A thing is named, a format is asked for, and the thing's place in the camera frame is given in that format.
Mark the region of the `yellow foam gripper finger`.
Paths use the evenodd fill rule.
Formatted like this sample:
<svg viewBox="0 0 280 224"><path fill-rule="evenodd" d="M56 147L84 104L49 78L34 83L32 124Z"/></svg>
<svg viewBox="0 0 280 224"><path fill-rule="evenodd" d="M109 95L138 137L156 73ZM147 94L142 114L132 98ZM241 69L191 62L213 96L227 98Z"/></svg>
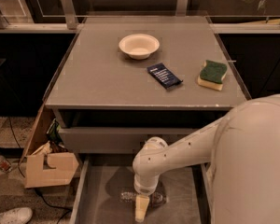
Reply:
<svg viewBox="0 0 280 224"><path fill-rule="evenodd" d="M137 194L135 198L135 220L139 223L143 222L149 206L149 197Z"/></svg>

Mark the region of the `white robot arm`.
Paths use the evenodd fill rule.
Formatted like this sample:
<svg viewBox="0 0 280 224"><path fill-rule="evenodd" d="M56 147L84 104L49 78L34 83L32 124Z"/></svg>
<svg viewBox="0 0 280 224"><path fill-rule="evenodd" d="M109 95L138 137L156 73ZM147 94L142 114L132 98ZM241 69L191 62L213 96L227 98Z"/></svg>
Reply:
<svg viewBox="0 0 280 224"><path fill-rule="evenodd" d="M170 146L148 139L133 160L134 188L149 196L162 173L202 163L212 224L280 224L280 94L246 101Z"/></svg>

